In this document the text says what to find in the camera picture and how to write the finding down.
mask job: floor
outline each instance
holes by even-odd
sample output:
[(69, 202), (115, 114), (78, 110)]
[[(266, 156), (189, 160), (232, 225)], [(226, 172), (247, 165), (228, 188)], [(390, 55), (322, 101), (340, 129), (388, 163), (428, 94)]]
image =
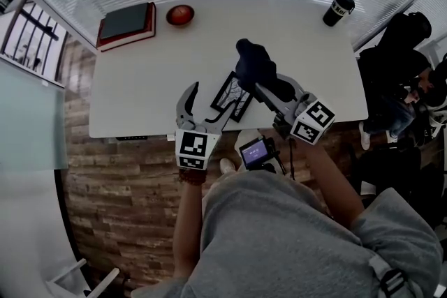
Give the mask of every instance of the floor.
[[(80, 253), (87, 259), (90, 279), (98, 283), (113, 267), (121, 271), (112, 289), (124, 292), (157, 283), (172, 275), (172, 238), (180, 186), (177, 182), (174, 142), (165, 136), (145, 141), (118, 142), (89, 137), (89, 90), (95, 56), (69, 38), (59, 73), (66, 86), (66, 142), (69, 169), (63, 187), (69, 220)], [(263, 134), (275, 138), (281, 159), (289, 168), (288, 144), (273, 130)], [(219, 177), (219, 159), (239, 163), (233, 149), (236, 132), (225, 133), (209, 166), (205, 190)], [(385, 136), (374, 136), (372, 146)], [(322, 140), (342, 172), (348, 175), (351, 161), (346, 150), (352, 144), (357, 156), (360, 147), (358, 124), (335, 124)], [(439, 146), (431, 151), (439, 155)], [(426, 161), (432, 159), (426, 155)], [(297, 180), (315, 190), (303, 155), (294, 151)]]

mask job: travel mug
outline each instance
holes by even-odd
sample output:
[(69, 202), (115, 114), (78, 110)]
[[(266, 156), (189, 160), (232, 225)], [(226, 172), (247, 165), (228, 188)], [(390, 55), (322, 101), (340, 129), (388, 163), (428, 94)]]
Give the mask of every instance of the travel mug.
[(351, 14), (355, 6), (354, 0), (334, 0), (323, 16), (324, 23), (333, 27), (343, 16)]

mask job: stack of books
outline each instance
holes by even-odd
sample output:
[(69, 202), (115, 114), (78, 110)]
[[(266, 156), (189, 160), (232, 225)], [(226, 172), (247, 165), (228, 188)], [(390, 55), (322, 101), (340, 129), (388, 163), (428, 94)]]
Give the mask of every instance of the stack of books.
[(99, 25), (96, 48), (102, 52), (155, 36), (155, 4), (144, 3), (108, 13)]

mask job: display screen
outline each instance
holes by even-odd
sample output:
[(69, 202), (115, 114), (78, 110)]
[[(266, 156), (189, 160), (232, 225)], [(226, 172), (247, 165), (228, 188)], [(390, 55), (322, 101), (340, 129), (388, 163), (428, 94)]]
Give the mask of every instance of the display screen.
[(262, 140), (242, 150), (242, 156), (244, 157), (246, 165), (267, 156), (267, 154), (267, 148), (265, 148), (265, 144)]

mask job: table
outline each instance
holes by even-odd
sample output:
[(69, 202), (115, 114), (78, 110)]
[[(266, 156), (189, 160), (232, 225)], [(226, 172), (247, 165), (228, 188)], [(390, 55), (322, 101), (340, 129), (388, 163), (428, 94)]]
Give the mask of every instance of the table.
[[(165, 16), (186, 3), (196, 11), (186, 28)], [(329, 104), (336, 121), (368, 117), (365, 93), (343, 24), (327, 27), (327, 7), (296, 0), (185, 0), (157, 4), (156, 36), (100, 53), (91, 88), (91, 137), (174, 133), (175, 105), (199, 81), (193, 107), (196, 122), (215, 118), (210, 104), (248, 38), (265, 46), (277, 72), (295, 78)], [(253, 100), (240, 123), (225, 130), (269, 128), (274, 113)]]

